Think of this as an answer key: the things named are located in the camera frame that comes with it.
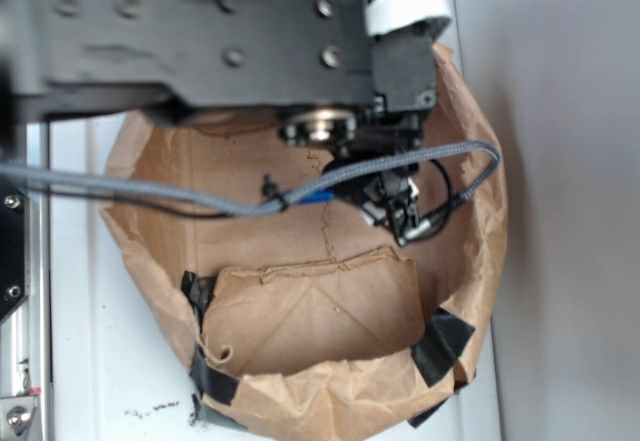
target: wire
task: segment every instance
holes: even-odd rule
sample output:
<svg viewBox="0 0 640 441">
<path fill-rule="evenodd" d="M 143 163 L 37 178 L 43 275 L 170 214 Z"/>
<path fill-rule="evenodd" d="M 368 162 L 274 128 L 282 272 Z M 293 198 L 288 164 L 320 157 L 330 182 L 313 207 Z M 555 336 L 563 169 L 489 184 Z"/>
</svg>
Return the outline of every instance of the wire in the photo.
<svg viewBox="0 0 640 441">
<path fill-rule="evenodd" d="M 164 204 L 156 203 L 154 201 L 139 199 L 129 196 L 120 196 L 115 194 L 100 194 L 100 193 L 80 193 L 74 191 L 63 191 L 58 189 L 51 189 L 51 187 L 40 188 L 36 186 L 25 186 L 24 189 L 30 191 L 36 191 L 49 196 L 60 196 L 64 198 L 81 198 L 91 201 L 110 201 L 113 203 L 130 204 L 140 208 L 152 209 L 161 213 L 169 214 L 171 216 L 177 216 L 179 218 L 187 219 L 200 219 L 200 220 L 214 220 L 231 218 L 225 213 L 192 213 L 189 211 L 183 211 L 181 209 L 172 208 Z"/>
<path fill-rule="evenodd" d="M 441 221 L 439 221 L 439 223 L 436 225 L 437 227 L 435 228 L 435 230 L 411 240 L 412 242 L 427 241 L 428 239 L 432 239 L 438 236 L 442 231 L 444 231 L 444 228 L 447 227 L 447 224 L 449 224 L 451 213 L 453 213 L 455 209 L 453 207 L 455 192 L 453 189 L 453 182 L 451 181 L 451 176 L 449 176 L 447 168 L 445 168 L 438 159 L 432 159 L 431 162 L 436 166 L 436 168 L 438 168 L 438 171 L 440 171 L 440 173 L 442 174 L 442 177 L 444 178 L 444 181 L 447 185 L 447 201 L 444 204 L 441 204 L 431 213 L 426 214 L 425 217 L 434 216 L 435 213 L 439 212 L 441 209 L 444 210 L 444 214 L 441 218 Z"/>
<path fill-rule="evenodd" d="M 294 205 L 318 191 L 324 191 L 337 184 L 361 176 L 396 169 L 423 161 L 430 161 L 432 159 L 466 154 L 471 151 L 483 151 L 491 157 L 491 160 L 486 168 L 463 191 L 456 195 L 452 202 L 452 207 L 455 208 L 456 203 L 463 204 L 469 199 L 480 184 L 482 184 L 498 166 L 500 153 L 494 146 L 484 141 L 464 141 L 361 161 L 324 173 L 306 184 L 283 193 L 283 196 L 288 205 Z M 50 171 L 43 168 L 18 166 L 10 163 L 0 163 L 0 175 L 13 180 L 32 181 L 49 186 L 82 188 L 91 193 L 104 194 L 107 192 L 119 196 L 181 201 L 215 209 L 230 216 L 268 216 L 280 212 L 284 204 L 277 199 L 270 199 L 260 204 L 248 204 L 222 198 L 211 193 L 162 183 Z"/>
</svg>

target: black metal bracket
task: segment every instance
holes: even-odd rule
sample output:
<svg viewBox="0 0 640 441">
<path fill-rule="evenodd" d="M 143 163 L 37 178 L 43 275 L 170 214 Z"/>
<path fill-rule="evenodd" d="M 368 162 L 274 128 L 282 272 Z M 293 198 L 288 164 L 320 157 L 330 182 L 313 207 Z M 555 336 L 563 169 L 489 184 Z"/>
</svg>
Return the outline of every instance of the black metal bracket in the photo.
<svg viewBox="0 0 640 441">
<path fill-rule="evenodd" d="M 25 301 L 25 198 L 0 182 L 0 324 Z"/>
</svg>

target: paper bag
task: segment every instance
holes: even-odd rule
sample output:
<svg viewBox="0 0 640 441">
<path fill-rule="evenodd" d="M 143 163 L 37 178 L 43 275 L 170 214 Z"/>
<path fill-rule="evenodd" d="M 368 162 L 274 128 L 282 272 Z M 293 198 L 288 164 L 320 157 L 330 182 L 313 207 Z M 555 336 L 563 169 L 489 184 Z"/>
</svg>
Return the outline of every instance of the paper bag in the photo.
<svg viewBox="0 0 640 441">
<path fill-rule="evenodd" d="M 436 60 L 425 144 L 498 145 L 451 52 L 437 46 Z M 271 127 L 157 129 L 133 112 L 107 174 L 259 202 L 264 174 L 286 189 L 330 159 L 285 147 Z M 443 162 L 461 189 L 487 159 Z M 423 212 L 445 200 L 429 164 L 414 181 Z M 406 248 L 337 201 L 261 219 L 196 221 L 118 204 L 102 215 L 211 419 L 280 440 L 362 440 L 418 424 L 474 377 L 506 250 L 502 167 L 440 236 Z"/>
</svg>

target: screw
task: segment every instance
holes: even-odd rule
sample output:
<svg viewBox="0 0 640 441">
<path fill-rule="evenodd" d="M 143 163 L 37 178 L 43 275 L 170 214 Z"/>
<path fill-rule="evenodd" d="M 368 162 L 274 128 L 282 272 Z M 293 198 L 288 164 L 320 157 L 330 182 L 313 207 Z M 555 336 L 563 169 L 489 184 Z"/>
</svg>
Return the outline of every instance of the screw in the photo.
<svg viewBox="0 0 640 441">
<path fill-rule="evenodd" d="M 329 0 L 318 0 L 316 9 L 325 18 L 333 16 L 333 3 Z"/>
<path fill-rule="evenodd" d="M 329 68 L 335 69 L 340 66 L 340 48 L 337 46 L 327 46 L 322 51 L 322 62 Z"/>
<path fill-rule="evenodd" d="M 127 19 L 135 19 L 140 16 L 139 0 L 120 0 L 116 3 L 116 12 Z"/>
<path fill-rule="evenodd" d="M 218 4 L 226 13 L 235 13 L 238 10 L 238 0 L 218 0 Z"/>
<path fill-rule="evenodd" d="M 22 406 L 16 406 L 7 414 L 7 424 L 14 431 L 26 426 L 29 421 L 31 421 L 31 413 Z"/>
<path fill-rule="evenodd" d="M 234 68 L 239 68 L 244 64 L 244 52 L 240 48 L 229 48 L 222 53 L 224 62 Z"/>
<path fill-rule="evenodd" d="M 58 14 L 67 18 L 75 18 L 80 14 L 80 1 L 78 0 L 56 0 L 54 8 Z"/>
<path fill-rule="evenodd" d="M 4 205 L 9 209 L 22 209 L 22 198 L 17 194 L 10 194 L 4 198 Z"/>
<path fill-rule="evenodd" d="M 20 296 L 20 293 L 22 291 L 20 290 L 20 288 L 18 286 L 12 286 L 9 289 L 7 289 L 7 293 L 9 294 L 9 296 L 11 296 L 12 298 L 17 298 L 18 296 Z"/>
<path fill-rule="evenodd" d="M 436 93 L 432 89 L 425 89 L 418 95 L 418 105 L 433 108 L 436 105 Z"/>
</svg>

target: white tape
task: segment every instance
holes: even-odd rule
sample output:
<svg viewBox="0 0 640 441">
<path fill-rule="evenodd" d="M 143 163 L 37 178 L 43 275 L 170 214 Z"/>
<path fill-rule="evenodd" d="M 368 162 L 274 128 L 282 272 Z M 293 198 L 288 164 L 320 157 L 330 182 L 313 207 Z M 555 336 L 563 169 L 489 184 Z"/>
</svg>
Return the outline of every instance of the white tape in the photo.
<svg viewBox="0 0 640 441">
<path fill-rule="evenodd" d="M 429 18 L 451 18 L 447 0 L 373 0 L 367 7 L 367 32 L 383 35 Z"/>
</svg>

